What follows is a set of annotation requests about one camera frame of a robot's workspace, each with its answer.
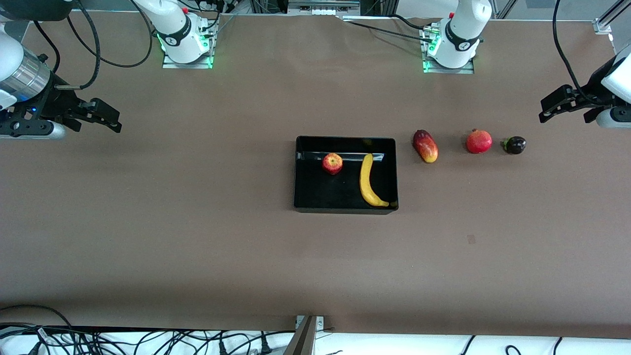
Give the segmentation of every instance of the black tray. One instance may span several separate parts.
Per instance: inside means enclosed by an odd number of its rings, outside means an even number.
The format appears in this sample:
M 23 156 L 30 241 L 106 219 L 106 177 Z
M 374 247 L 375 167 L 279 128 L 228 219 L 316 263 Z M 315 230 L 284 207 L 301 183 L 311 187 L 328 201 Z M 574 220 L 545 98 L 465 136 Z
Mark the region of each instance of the black tray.
M 322 170 L 328 153 L 342 157 L 337 175 Z M 390 202 L 373 207 L 359 190 L 362 160 L 373 153 L 370 184 L 377 196 Z M 293 206 L 299 212 L 334 214 L 389 214 L 399 208 L 396 179 L 396 148 L 392 138 L 344 138 L 299 136 L 296 138 L 296 172 Z

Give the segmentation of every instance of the apple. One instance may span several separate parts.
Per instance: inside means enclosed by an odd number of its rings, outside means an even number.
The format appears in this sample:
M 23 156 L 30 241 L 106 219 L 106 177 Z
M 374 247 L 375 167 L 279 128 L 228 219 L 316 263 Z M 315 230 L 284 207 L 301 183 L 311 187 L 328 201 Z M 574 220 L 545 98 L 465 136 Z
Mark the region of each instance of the apple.
M 487 131 L 474 129 L 467 137 L 467 150 L 474 154 L 484 153 L 489 150 L 492 145 L 493 139 Z
M 433 163 L 438 159 L 438 146 L 428 131 L 424 129 L 416 131 L 412 144 L 426 163 Z
M 322 159 L 322 168 L 331 175 L 335 175 L 342 170 L 342 157 L 335 153 L 327 154 Z

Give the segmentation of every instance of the brown table surface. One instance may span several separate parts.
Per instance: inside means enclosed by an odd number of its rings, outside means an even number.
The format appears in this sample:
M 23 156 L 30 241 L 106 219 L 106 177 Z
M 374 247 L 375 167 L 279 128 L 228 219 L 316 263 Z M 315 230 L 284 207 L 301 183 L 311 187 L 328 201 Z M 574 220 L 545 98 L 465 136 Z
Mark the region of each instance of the brown table surface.
M 141 58 L 138 14 L 93 17 L 104 57 Z M 59 74 L 87 81 L 67 23 L 44 28 Z M 559 32 L 583 83 L 613 55 L 590 23 Z M 157 45 L 139 68 L 104 64 L 80 97 L 120 110 L 121 134 L 2 141 L 0 303 L 77 325 L 272 329 L 308 313 L 341 332 L 629 337 L 631 132 L 581 112 L 538 122 L 570 82 L 550 22 L 483 35 L 475 75 L 424 74 L 417 41 L 328 16 L 236 18 L 212 70 L 161 69 Z M 37 31 L 25 43 L 52 54 Z M 528 147 L 468 154 L 472 128 Z M 436 163 L 412 149 L 417 129 Z M 395 138 L 399 210 L 295 212 L 299 135 Z

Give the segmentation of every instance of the white floor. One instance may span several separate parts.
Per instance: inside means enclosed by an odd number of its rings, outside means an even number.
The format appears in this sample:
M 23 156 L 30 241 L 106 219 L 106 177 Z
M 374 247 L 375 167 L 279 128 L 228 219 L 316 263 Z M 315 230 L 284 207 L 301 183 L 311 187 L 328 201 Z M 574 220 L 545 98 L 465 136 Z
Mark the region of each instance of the white floor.
M 229 332 L 225 336 L 238 332 Z M 251 337 L 256 337 L 259 332 L 245 332 Z M 103 334 L 109 340 L 125 341 L 129 343 L 138 342 L 144 333 L 111 333 Z M 65 335 L 62 341 L 69 341 L 69 336 Z M 143 343 L 137 355 L 154 355 L 155 351 L 169 338 L 172 333 L 162 335 L 161 337 Z M 268 343 L 272 349 L 278 349 L 286 346 L 291 334 L 270 335 Z M 318 340 L 315 342 L 315 355 L 329 355 L 338 351 L 342 351 L 341 355 L 383 355 L 383 354 L 422 354 L 422 355 L 459 355 L 469 340 L 468 335 L 380 335 L 380 334 L 328 334 L 318 333 Z M 228 352 L 231 352 L 237 346 L 244 342 L 244 337 L 231 337 L 225 339 L 225 345 Z M 523 355 L 552 355 L 553 346 L 558 338 L 555 337 L 496 337 L 496 336 L 478 336 L 471 343 L 466 355 L 505 355 L 505 347 L 507 345 L 516 346 Z M 187 339 L 193 346 L 200 346 L 200 340 Z M 50 344 L 55 344 L 54 340 L 49 339 Z M 2 355 L 23 355 L 28 352 L 37 343 L 34 335 L 19 335 L 0 340 L 0 353 Z M 127 355 L 132 355 L 134 346 L 120 345 Z M 68 351 L 72 354 L 73 348 L 68 347 Z M 235 352 L 236 354 L 245 354 L 247 346 L 241 347 Z M 252 343 L 252 351 L 261 350 L 259 341 Z M 163 348 L 158 355 L 164 354 Z M 194 350 L 190 345 L 179 343 L 171 352 L 171 355 L 192 355 Z M 219 353 L 217 341 L 211 343 L 208 349 L 202 349 L 199 355 L 216 355 Z M 41 355 L 46 354 L 44 347 L 41 347 Z M 517 355 L 515 351 L 509 352 L 510 355 Z M 631 354 L 631 340 L 610 340 L 610 339 L 582 339 L 582 338 L 564 338 L 561 341 L 557 355 L 628 355 Z M 66 355 L 59 347 L 51 348 L 51 355 Z

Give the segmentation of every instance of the yellow banana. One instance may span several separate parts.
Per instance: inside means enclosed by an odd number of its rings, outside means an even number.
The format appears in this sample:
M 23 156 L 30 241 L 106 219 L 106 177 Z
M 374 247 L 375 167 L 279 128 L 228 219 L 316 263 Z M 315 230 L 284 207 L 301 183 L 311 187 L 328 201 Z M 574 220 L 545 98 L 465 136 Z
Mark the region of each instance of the yellow banana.
M 366 154 L 362 162 L 362 170 L 359 173 L 359 190 L 362 197 L 371 206 L 388 207 L 389 203 L 381 200 L 370 187 L 370 170 L 372 169 L 372 154 Z

